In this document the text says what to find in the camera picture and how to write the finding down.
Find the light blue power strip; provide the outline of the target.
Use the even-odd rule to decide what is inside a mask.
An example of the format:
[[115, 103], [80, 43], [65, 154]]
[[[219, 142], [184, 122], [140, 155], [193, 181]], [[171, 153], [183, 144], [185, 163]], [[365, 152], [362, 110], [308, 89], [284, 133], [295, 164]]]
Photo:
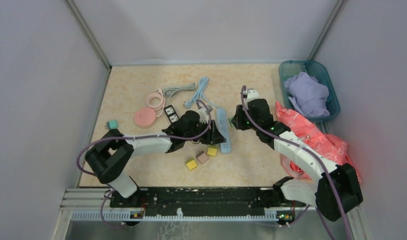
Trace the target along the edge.
[[216, 110], [216, 120], [219, 132], [225, 138], [225, 142], [219, 144], [220, 152], [222, 154], [230, 154], [232, 152], [231, 140], [229, 135], [229, 121], [227, 112], [223, 108]]

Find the teal USB charger plug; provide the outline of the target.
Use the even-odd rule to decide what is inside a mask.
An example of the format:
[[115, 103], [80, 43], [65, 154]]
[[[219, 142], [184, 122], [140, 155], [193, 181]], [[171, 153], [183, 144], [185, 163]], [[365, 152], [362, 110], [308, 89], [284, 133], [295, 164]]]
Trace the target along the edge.
[[108, 130], [117, 129], [119, 127], [118, 121], [116, 119], [112, 119], [106, 122], [106, 128]]

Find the green USB charger plug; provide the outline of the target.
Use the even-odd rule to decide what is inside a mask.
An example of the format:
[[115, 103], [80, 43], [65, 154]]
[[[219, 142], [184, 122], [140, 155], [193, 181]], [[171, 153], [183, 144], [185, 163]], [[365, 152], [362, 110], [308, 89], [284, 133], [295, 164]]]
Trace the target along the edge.
[[229, 117], [228, 118], [228, 122], [229, 122], [229, 126], [231, 127], [231, 128], [235, 128], [235, 124], [234, 124], [234, 116], [231, 116], [231, 117]]

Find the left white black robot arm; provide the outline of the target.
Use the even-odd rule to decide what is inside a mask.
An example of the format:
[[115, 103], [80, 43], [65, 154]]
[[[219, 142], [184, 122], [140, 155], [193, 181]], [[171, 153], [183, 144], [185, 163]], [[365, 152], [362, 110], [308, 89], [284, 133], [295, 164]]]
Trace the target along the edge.
[[132, 157], [153, 153], [172, 153], [192, 141], [204, 145], [226, 142], [213, 119], [204, 114], [186, 111], [179, 120], [151, 135], [124, 135], [118, 129], [109, 130], [84, 156], [101, 184], [113, 188], [129, 207], [137, 206], [142, 194], [135, 181], [124, 171]]

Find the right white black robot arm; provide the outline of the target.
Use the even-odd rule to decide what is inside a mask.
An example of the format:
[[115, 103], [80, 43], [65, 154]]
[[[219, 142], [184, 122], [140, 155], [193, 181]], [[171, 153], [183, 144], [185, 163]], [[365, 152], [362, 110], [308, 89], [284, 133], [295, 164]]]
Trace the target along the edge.
[[335, 222], [364, 201], [355, 168], [322, 156], [289, 126], [274, 120], [266, 99], [238, 104], [231, 122], [237, 130], [254, 130], [262, 143], [289, 158], [312, 180], [307, 182], [294, 177], [279, 180], [275, 184], [278, 189], [273, 192], [277, 205], [286, 206], [291, 201], [312, 205]]

